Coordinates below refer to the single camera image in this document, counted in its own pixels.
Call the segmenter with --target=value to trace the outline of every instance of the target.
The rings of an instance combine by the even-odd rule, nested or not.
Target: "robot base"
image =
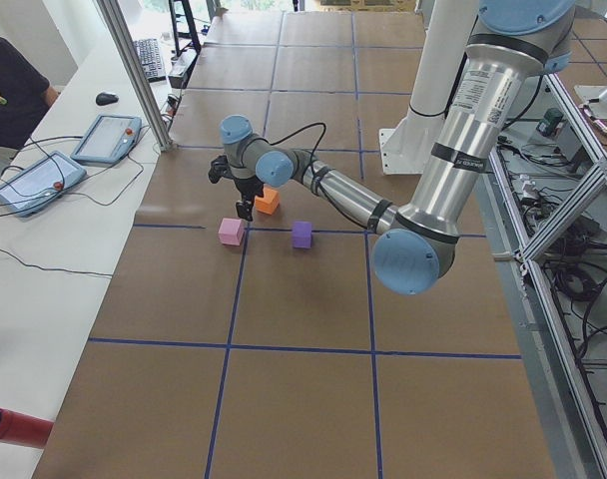
[[[379,130],[381,164],[386,175],[420,175],[430,158],[443,119],[412,117],[405,117],[396,129]]]

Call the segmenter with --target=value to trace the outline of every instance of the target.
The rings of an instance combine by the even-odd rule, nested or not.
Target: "person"
[[[21,149],[57,96],[49,81],[0,37],[0,147]]]

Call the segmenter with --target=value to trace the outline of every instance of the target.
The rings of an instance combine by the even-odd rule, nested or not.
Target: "screen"
[[[78,157],[109,158],[131,124],[130,118],[102,117],[82,148]]]
[[[75,172],[73,165],[53,155],[26,174],[11,179],[8,185],[0,188],[0,194],[8,203],[22,208],[22,203],[44,196],[45,191],[52,189],[54,183],[64,182],[67,176]]]

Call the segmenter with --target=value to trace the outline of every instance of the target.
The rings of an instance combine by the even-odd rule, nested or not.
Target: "orange cube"
[[[255,197],[255,207],[258,212],[272,215],[280,205],[280,192],[264,186],[264,197]]]

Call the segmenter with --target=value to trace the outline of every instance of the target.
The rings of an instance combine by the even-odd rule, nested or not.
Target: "red tube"
[[[0,442],[44,449],[53,423],[0,408]]]

